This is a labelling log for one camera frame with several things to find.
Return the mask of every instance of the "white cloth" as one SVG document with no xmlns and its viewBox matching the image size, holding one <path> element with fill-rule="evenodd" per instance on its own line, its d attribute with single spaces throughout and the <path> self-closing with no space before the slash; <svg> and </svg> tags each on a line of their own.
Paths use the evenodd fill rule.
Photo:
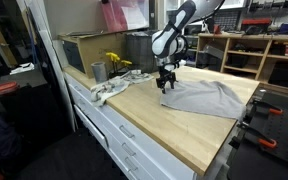
<svg viewBox="0 0 288 180">
<path fill-rule="evenodd" d="M 25 71 L 30 71 L 34 69 L 34 64 L 33 63 L 25 63 L 25 64 L 20 64 L 18 68 L 13 69 L 10 72 L 10 75 L 12 74 L 17 74 Z"/>
<path fill-rule="evenodd" d="M 140 70 L 132 70 L 123 76 L 117 76 L 104 83 L 97 84 L 91 88 L 91 101 L 94 106 L 102 106 L 109 97 L 124 91 L 129 84 L 137 84 L 151 80 L 150 74 L 141 74 Z"/>
<path fill-rule="evenodd" d="M 102 106 L 105 100 L 124 91 L 130 83 L 120 77 L 116 77 L 97 84 L 91 88 L 91 101 L 94 106 Z"/>
<path fill-rule="evenodd" d="M 242 120 L 246 107 L 225 84 L 217 81 L 185 82 L 166 89 L 161 96 L 162 105 L 188 112 L 215 115 Z"/>
<path fill-rule="evenodd" d="M 147 73 L 142 74 L 141 70 L 132 70 L 123 75 L 122 79 L 131 84 L 138 84 L 153 79 L 153 76 Z"/>
</svg>

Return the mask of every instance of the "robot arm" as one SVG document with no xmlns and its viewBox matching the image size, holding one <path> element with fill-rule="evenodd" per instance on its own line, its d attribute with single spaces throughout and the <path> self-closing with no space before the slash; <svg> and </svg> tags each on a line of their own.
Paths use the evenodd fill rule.
<svg viewBox="0 0 288 180">
<path fill-rule="evenodd" d="M 152 36 L 152 51 L 157 57 L 160 78 L 156 79 L 157 86 L 165 93 L 164 86 L 170 81 L 171 88 L 176 81 L 175 74 L 171 70 L 166 70 L 166 64 L 172 64 L 168 56 L 182 51 L 186 40 L 180 36 L 183 28 L 195 21 L 204 20 L 217 11 L 224 0 L 186 0 L 177 10 L 177 14 L 169 20 L 162 31 L 158 31 Z"/>
</svg>

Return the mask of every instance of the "wire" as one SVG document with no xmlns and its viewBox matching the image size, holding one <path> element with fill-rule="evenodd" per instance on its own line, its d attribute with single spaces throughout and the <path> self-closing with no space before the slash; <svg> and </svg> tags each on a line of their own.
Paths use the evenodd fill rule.
<svg viewBox="0 0 288 180">
<path fill-rule="evenodd" d="M 195 22 L 198 22 L 198 21 L 202 21 L 202 20 L 205 20 L 205 19 L 207 19 L 207 18 L 209 18 L 209 17 L 211 17 L 211 16 L 213 16 L 214 14 L 216 14 L 217 13 L 217 11 L 219 11 L 220 10 L 220 8 L 222 7 L 222 5 L 224 4 L 224 2 L 225 2 L 225 0 L 223 0 L 221 3 L 220 3 L 220 5 L 211 13 L 211 14 L 209 14 L 209 15 L 206 15 L 206 16 L 204 16 L 204 17 L 202 17 L 202 18 L 200 18 L 200 19 L 197 19 L 197 20 L 195 20 L 195 21 L 193 21 L 192 23 L 195 23 Z"/>
</svg>

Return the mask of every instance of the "white cabinet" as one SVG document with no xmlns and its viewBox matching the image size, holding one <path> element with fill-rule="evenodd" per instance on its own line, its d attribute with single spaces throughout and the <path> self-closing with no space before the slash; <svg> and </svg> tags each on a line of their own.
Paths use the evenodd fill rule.
<svg viewBox="0 0 288 180">
<path fill-rule="evenodd" d="M 68 74 L 66 80 L 76 114 L 129 179 L 194 179 L 194 171 L 161 145 L 110 106 L 94 107 L 87 88 Z"/>
<path fill-rule="evenodd" d="M 84 126 L 93 134 L 93 136 L 98 140 L 98 142 L 104 147 L 107 148 L 107 142 L 105 136 L 98 130 L 95 125 L 82 113 L 82 111 L 74 105 L 76 114 L 80 117 Z"/>
</svg>

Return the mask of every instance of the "gray cloth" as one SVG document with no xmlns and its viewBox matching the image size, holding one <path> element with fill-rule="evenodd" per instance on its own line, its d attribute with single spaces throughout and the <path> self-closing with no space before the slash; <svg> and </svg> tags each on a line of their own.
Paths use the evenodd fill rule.
<svg viewBox="0 0 288 180">
<path fill-rule="evenodd" d="M 175 83 L 166 89 L 160 100 L 162 105 L 188 112 L 215 115 L 241 120 L 246 107 L 226 85 L 213 81 Z"/>
</svg>

